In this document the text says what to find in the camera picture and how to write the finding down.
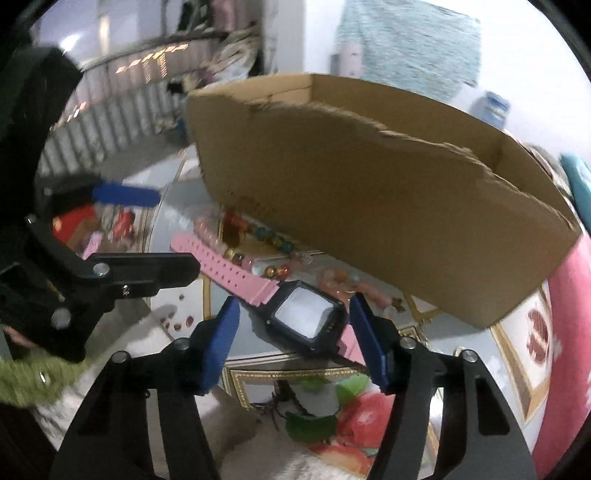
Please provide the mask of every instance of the torn cardboard edge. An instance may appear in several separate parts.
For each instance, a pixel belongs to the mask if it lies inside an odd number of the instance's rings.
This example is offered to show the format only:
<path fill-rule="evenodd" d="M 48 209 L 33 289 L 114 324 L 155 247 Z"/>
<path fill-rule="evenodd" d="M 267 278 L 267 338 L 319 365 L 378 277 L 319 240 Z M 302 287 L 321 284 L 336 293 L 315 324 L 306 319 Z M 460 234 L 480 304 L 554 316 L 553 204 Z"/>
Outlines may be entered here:
<path fill-rule="evenodd" d="M 297 92 L 293 101 L 276 101 L 288 92 Z M 554 184 L 513 139 L 410 92 L 328 76 L 259 77 L 196 92 L 189 108 L 217 202 L 475 326 L 517 307 L 580 235 Z"/>

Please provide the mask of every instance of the teal bead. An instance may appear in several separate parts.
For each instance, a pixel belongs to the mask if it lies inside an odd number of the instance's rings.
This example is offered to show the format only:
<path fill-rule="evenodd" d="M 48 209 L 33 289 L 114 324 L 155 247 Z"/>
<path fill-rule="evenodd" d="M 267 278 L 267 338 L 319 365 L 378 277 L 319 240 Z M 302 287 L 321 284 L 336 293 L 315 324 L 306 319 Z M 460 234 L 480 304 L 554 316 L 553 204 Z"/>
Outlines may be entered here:
<path fill-rule="evenodd" d="M 257 238 L 257 240 L 264 240 L 265 238 L 267 238 L 268 235 L 269 232 L 267 231 L 267 229 L 261 226 L 257 228 L 255 231 L 255 237 Z"/>
<path fill-rule="evenodd" d="M 281 246 L 281 251 L 289 255 L 294 251 L 294 244 L 292 244 L 291 242 L 283 242 L 283 245 Z"/>

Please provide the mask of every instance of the teal towel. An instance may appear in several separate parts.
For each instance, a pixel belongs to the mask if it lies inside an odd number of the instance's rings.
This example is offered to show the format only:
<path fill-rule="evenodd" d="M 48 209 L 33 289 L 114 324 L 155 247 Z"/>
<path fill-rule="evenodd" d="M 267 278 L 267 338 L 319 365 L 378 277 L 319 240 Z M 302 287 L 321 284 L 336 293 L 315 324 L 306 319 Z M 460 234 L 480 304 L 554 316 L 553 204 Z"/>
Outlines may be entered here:
<path fill-rule="evenodd" d="M 587 229 L 591 233 L 591 171 L 585 161 L 572 153 L 563 153 L 560 163 L 569 178 L 573 192 L 574 207 Z"/>

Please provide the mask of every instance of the pink watch strap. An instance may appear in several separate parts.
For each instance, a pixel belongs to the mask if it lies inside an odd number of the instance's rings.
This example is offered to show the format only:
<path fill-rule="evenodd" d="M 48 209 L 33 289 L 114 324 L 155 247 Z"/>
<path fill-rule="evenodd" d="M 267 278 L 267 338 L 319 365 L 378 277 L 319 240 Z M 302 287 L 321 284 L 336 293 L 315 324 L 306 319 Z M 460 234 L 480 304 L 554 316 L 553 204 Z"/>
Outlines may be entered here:
<path fill-rule="evenodd" d="M 254 307 L 267 303 L 279 290 L 276 280 L 257 277 L 247 272 L 215 253 L 192 233 L 176 235 L 170 243 L 170 248 L 178 253 L 193 254 L 201 263 L 203 274 Z"/>
<path fill-rule="evenodd" d="M 357 337 L 355 336 L 355 332 L 350 323 L 347 324 L 343 330 L 343 335 L 340 337 L 339 355 L 352 362 L 365 365 L 363 355 L 361 354 L 361 348 L 359 348 Z"/>

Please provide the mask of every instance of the screw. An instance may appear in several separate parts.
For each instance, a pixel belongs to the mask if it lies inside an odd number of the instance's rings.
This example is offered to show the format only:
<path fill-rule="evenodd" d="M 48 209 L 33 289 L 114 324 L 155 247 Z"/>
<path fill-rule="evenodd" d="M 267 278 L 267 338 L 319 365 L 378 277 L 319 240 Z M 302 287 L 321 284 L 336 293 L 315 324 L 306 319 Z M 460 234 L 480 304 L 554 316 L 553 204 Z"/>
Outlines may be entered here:
<path fill-rule="evenodd" d="M 106 276 L 110 271 L 111 268 L 106 264 L 106 263 L 97 263 L 93 268 L 92 271 L 98 276 L 98 277 L 104 277 Z"/>
<path fill-rule="evenodd" d="M 188 338 L 177 338 L 173 342 L 173 345 L 177 350 L 184 351 L 187 348 L 189 348 L 189 339 Z"/>
<path fill-rule="evenodd" d="M 478 354 L 474 350 L 464 350 L 462 352 L 462 358 L 466 362 L 470 362 L 471 364 L 475 364 L 478 361 Z"/>
<path fill-rule="evenodd" d="M 417 347 L 417 341 L 414 338 L 402 337 L 400 339 L 400 346 L 405 350 L 414 350 Z"/>
<path fill-rule="evenodd" d="M 51 315 L 51 326 L 56 330 L 64 330 L 70 326 L 72 314 L 70 310 L 59 308 Z"/>
<path fill-rule="evenodd" d="M 111 356 L 112 362 L 116 364 L 124 364 L 129 359 L 129 353 L 124 350 L 119 350 L 118 352 L 113 353 Z"/>

